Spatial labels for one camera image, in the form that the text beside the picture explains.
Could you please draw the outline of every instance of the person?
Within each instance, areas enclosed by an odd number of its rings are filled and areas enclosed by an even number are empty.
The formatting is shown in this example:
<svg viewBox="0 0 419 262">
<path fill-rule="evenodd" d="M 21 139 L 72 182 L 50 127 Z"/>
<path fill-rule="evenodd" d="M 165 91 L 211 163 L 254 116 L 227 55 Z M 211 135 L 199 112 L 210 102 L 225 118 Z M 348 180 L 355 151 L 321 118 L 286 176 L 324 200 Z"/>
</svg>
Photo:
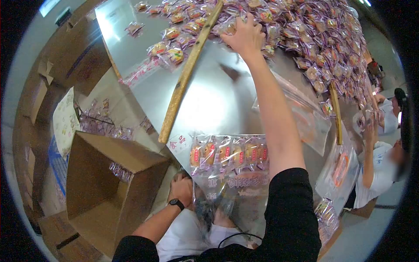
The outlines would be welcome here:
<svg viewBox="0 0 419 262">
<path fill-rule="evenodd" d="M 253 15 L 247 14 L 247 21 Z M 259 100 L 260 116 L 269 150 L 269 196 L 263 241 L 250 249 L 237 239 L 217 248 L 238 229 L 225 219 L 211 228 L 211 243 L 202 244 L 192 205 L 192 182 L 172 181 L 169 205 L 122 238 L 113 261 L 316 261 L 321 247 L 318 222 L 313 211 L 313 191 L 305 170 L 302 144 L 284 93 L 272 75 L 261 47 L 265 33 L 261 24 L 237 18 L 237 32 L 222 35 L 250 69 Z"/>
<path fill-rule="evenodd" d="M 362 208 L 370 200 L 386 192 L 394 182 L 403 178 L 408 164 L 408 153 L 399 139 L 392 146 L 377 141 L 379 124 L 372 118 L 365 128 L 365 152 L 361 170 L 345 208 Z"/>
<path fill-rule="evenodd" d="M 406 93 L 401 88 L 394 89 L 394 97 L 390 100 L 380 94 L 374 96 L 382 117 L 378 123 L 378 135 L 389 135 L 398 128 L 398 114 L 403 110 L 406 101 Z"/>
<path fill-rule="evenodd" d="M 394 90 L 394 97 L 389 100 L 383 95 L 374 95 L 372 107 L 379 114 L 378 118 L 378 136 L 390 135 L 394 133 L 399 125 L 398 115 L 402 112 L 404 104 L 406 104 L 406 93 L 401 88 Z M 361 113 L 357 113 L 353 117 L 353 129 L 362 137 L 360 132 Z"/>
</svg>

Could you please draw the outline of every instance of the black cable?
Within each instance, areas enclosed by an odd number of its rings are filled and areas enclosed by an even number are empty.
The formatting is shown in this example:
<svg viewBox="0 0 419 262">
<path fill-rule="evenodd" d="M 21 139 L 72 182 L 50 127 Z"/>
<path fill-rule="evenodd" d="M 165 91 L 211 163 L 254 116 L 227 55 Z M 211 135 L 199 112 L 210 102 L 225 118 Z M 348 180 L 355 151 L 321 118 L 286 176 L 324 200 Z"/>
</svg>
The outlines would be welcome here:
<svg viewBox="0 0 419 262">
<path fill-rule="evenodd" d="M 249 235 L 249 236 L 254 236 L 254 237 L 256 237 L 256 238 L 258 238 L 258 239 L 260 239 L 260 240 L 262 240 L 262 241 L 263 241 L 263 239 L 262 239 L 261 237 L 257 236 L 257 235 L 253 235 L 253 234 L 250 234 L 250 233 L 235 233 L 235 234 L 233 234 L 233 235 L 231 235 L 231 236 L 228 236 L 228 237 L 226 237 L 225 239 L 223 239 L 223 240 L 222 240 L 222 241 L 218 244 L 218 248 L 220 248 L 221 244 L 222 244 L 224 241 L 226 241 L 226 240 L 227 240 L 227 239 L 229 239 L 230 237 L 237 236 L 237 235 Z"/>
</svg>

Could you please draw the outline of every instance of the black watch strap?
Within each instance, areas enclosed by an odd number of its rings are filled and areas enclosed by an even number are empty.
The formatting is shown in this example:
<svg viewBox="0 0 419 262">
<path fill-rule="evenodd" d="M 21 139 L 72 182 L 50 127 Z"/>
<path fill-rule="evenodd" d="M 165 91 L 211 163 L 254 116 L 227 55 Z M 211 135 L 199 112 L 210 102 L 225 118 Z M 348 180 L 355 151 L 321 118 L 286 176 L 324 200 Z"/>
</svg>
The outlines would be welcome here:
<svg viewBox="0 0 419 262">
<path fill-rule="evenodd" d="M 172 200 L 170 200 L 169 201 L 169 204 L 170 205 L 177 205 L 178 207 L 180 207 L 180 209 L 181 209 L 181 211 L 183 210 L 183 209 L 185 209 L 185 206 L 182 204 L 182 202 L 179 200 L 179 199 L 177 199 L 177 198 L 173 198 Z"/>
</svg>

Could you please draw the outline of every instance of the blue crate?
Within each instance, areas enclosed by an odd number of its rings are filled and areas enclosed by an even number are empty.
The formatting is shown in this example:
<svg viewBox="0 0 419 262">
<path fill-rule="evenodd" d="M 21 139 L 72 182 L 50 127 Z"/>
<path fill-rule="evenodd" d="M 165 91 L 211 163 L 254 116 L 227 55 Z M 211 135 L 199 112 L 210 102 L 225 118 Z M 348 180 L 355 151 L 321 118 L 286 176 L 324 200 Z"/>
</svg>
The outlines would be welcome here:
<svg viewBox="0 0 419 262">
<path fill-rule="evenodd" d="M 57 142 L 55 141 L 55 136 L 52 137 L 51 143 L 49 144 L 48 159 L 49 164 L 54 171 L 58 186 L 65 197 L 65 189 L 67 185 L 68 155 L 66 160 L 61 157 L 58 151 Z"/>
</svg>

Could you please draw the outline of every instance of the stainless steel table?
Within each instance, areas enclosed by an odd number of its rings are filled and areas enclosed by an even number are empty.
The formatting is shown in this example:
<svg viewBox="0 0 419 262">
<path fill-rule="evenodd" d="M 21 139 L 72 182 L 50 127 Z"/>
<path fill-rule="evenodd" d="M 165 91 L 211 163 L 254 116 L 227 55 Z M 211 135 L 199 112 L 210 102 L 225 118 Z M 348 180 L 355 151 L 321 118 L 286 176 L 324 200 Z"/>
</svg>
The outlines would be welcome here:
<svg viewBox="0 0 419 262">
<path fill-rule="evenodd" d="M 159 4 L 161 1 L 148 2 Z M 138 0 L 108 0 L 96 8 L 96 17 L 109 53 L 123 78 L 134 71 L 136 64 L 147 58 L 146 49 L 161 41 L 159 32 L 169 27 L 167 20 L 136 13 L 134 6 L 137 3 Z M 145 24 L 141 36 L 133 38 L 124 31 L 131 21 Z M 231 67 L 241 72 L 242 76 L 234 83 L 220 65 Z M 311 85 L 286 53 L 277 49 L 270 65 L 274 72 L 318 102 Z M 158 69 L 132 87 L 135 98 L 157 131 L 162 127 L 180 73 L 181 68 L 173 73 Z M 255 98 L 253 80 L 241 57 L 224 44 L 208 40 L 191 76 L 169 141 L 171 138 L 177 139 L 180 135 L 190 140 L 194 133 L 263 134 L 259 114 L 251 110 Z M 313 187 L 335 137 L 336 128 L 332 125 L 323 157 L 304 145 L 305 163 Z M 174 156 L 187 171 L 189 149 L 171 148 Z"/>
</svg>

